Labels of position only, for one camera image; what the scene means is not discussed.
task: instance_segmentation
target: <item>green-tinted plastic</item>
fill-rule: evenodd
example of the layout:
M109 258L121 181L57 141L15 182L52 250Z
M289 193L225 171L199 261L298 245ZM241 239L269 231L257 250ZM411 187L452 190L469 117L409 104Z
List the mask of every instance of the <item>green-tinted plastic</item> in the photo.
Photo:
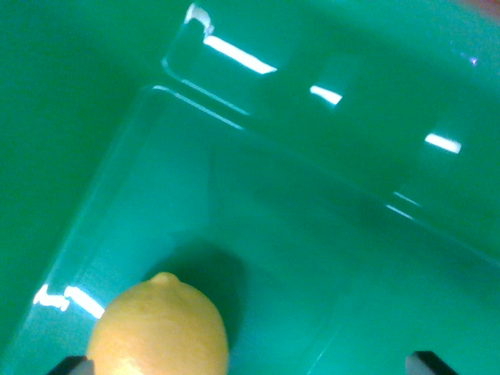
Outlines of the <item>green-tinted plastic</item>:
M500 28L432 4L3 5L2 372L167 270L230 373L494 373Z

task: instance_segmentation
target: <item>black object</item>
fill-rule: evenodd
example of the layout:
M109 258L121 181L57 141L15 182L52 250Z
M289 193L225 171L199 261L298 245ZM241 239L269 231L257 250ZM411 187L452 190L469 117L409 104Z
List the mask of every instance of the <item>black object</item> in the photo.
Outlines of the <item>black object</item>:
M72 355L63 359L47 375L69 375L81 363L87 361L85 355Z
M407 375L458 375L434 352L414 352L406 357Z

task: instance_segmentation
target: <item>yellow lemon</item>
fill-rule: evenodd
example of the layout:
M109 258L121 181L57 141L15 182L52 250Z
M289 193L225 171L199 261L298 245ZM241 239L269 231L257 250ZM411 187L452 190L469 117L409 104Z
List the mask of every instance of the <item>yellow lemon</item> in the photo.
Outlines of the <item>yellow lemon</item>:
M217 308L171 273L122 293L91 335L95 375L226 375L228 348Z

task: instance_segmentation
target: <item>lemon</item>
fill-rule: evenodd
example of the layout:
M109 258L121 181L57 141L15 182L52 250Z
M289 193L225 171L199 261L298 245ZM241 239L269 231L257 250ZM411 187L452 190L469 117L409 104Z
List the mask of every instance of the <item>lemon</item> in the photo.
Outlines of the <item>lemon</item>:
M95 375L226 375L228 348L217 308L171 273L122 293L92 331Z

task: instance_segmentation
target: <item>green surface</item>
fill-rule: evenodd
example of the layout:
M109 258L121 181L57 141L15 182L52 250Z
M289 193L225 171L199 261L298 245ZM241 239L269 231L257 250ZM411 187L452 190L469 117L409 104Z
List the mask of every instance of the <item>green surface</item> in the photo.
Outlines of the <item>green surface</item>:
M173 270L220 308L231 373L402 373L417 349L494 373L499 27L451 2L202 6L277 72L179 29L188 3L2 5L3 371L84 352L95 318L33 306L42 284L105 306Z

